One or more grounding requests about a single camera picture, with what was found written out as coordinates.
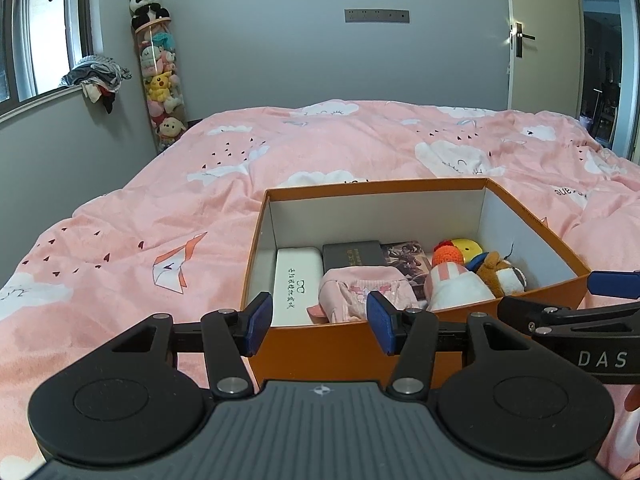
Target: orange box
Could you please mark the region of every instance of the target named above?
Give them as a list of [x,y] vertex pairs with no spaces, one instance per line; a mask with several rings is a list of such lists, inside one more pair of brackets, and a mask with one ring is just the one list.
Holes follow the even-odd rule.
[[[324,244],[363,240],[418,240],[430,248],[452,238],[511,253],[511,263],[527,278],[523,298],[576,308],[587,292],[590,270],[504,188],[487,178],[436,178],[267,190],[241,307],[260,292],[273,293],[276,253],[282,248],[322,250]],[[464,322],[478,311],[496,316],[497,305],[493,300],[442,310],[438,318]],[[368,323],[356,322],[272,327],[250,363],[258,383],[379,380],[384,385],[396,361],[383,354]],[[461,366],[459,353],[439,353],[433,386]]]

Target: orange crochet toy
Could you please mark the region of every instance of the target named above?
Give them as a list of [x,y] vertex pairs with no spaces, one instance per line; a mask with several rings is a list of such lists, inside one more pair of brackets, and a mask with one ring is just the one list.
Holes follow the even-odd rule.
[[451,240],[445,240],[444,242],[436,245],[433,248],[433,258],[431,259],[431,265],[435,267],[446,262],[459,264],[463,267],[465,265],[465,257],[462,255],[460,249],[457,248]]

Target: clear cylindrical container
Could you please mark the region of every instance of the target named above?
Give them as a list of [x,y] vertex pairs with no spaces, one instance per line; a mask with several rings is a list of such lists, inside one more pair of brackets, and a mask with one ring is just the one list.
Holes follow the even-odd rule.
[[171,18],[160,18],[136,30],[146,107],[159,152],[180,139],[188,127],[170,25]]

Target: yellow plush toy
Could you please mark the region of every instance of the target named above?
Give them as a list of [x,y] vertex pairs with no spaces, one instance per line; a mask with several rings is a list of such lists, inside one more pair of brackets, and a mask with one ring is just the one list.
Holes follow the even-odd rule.
[[165,72],[155,76],[151,80],[147,91],[149,99],[163,103],[171,97],[171,92],[169,92],[171,88],[171,81],[169,81],[170,76],[171,72]]
[[465,265],[473,260],[476,256],[484,253],[482,247],[473,240],[467,240],[466,238],[458,238],[452,240],[453,244],[460,249],[463,258],[465,259]]

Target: window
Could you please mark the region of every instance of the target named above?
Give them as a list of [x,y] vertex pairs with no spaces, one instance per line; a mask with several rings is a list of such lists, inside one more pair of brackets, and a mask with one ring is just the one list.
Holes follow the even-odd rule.
[[92,53],[88,1],[0,1],[0,114],[56,91]]

